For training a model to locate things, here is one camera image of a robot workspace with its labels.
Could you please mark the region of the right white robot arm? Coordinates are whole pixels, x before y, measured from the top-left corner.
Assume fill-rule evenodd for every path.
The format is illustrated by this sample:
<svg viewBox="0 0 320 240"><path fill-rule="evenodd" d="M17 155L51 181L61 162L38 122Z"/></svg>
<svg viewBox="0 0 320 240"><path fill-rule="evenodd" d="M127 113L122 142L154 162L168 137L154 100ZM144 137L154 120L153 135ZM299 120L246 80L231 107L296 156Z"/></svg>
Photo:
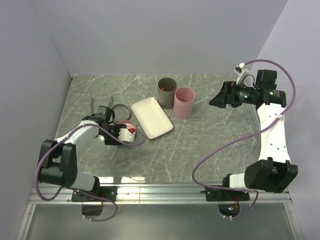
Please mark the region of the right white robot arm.
<svg viewBox="0 0 320 240"><path fill-rule="evenodd" d="M260 123L260 155L243 173L224 177L220 193L232 200L238 192L262 190L282 193L298 175L298 166L291 163L285 135L287 99L284 91L276 85L277 72L261 69L257 72L253 87L243 84L248 71L239 74L236 81L224 81L220 92L209 105L224 109L242 104L254 105Z"/></svg>

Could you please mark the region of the pink cylindrical container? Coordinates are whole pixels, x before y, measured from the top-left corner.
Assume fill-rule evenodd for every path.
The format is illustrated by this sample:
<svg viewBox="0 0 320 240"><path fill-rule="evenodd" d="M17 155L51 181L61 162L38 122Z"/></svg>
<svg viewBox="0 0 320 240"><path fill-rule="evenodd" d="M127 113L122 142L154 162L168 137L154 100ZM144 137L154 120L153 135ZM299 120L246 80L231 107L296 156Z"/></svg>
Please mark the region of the pink cylindrical container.
<svg viewBox="0 0 320 240"><path fill-rule="evenodd" d="M188 119L193 110L195 92L189 87L179 87L174 94L173 113L178 119Z"/></svg>

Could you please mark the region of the metal tongs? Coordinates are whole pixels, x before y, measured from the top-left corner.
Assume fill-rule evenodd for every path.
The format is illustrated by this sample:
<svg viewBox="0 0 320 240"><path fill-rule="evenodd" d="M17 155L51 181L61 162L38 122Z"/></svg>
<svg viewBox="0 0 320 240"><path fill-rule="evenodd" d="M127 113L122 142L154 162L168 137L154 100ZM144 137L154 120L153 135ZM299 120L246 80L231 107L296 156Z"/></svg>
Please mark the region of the metal tongs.
<svg viewBox="0 0 320 240"><path fill-rule="evenodd" d="M114 97L111 96L110 99L109 99L109 103L108 103L108 107L111 108L112 107L112 104L114 102ZM95 113L95 110L94 110L94 97L91 95L90 96L90 114L93 115Z"/></svg>

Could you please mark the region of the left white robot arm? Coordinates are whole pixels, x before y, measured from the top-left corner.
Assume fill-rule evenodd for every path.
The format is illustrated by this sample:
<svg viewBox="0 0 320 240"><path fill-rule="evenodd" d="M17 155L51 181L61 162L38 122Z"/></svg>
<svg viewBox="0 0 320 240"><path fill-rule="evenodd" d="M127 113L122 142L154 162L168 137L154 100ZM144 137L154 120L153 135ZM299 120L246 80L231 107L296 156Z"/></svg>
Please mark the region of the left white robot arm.
<svg viewBox="0 0 320 240"><path fill-rule="evenodd" d="M100 186L96 176L78 170L78 153L89 141L98 136L107 146L127 145L133 134L125 124L115 124L115 113L107 106L99 106L98 112L85 116L79 125L66 135L55 140L45 140L40 147L34 184L39 197L45 201L39 183L48 183L68 188L83 195L89 201L106 197L108 192Z"/></svg>

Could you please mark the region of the grey round lid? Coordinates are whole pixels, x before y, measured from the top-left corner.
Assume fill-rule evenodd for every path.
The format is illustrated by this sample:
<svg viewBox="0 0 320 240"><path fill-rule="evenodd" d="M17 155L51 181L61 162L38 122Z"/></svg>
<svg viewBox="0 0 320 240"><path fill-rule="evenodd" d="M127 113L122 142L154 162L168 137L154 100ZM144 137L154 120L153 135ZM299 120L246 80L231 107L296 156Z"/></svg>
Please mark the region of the grey round lid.
<svg viewBox="0 0 320 240"><path fill-rule="evenodd" d="M111 109L114 111L115 117L114 122L118 123L124 120L129 120L131 117L131 111L130 109L124 105L124 104L115 104L111 107Z"/></svg>

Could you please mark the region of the pink round lid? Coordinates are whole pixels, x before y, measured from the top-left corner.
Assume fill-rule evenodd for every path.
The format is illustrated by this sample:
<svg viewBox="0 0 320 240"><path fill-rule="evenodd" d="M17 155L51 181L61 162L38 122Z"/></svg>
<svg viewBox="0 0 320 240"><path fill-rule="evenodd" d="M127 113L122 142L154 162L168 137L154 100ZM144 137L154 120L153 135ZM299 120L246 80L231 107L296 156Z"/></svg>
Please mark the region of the pink round lid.
<svg viewBox="0 0 320 240"><path fill-rule="evenodd" d="M118 122L119 125L126 125L126 128L132 133L136 133L136 125L130 120L122 120Z"/></svg>

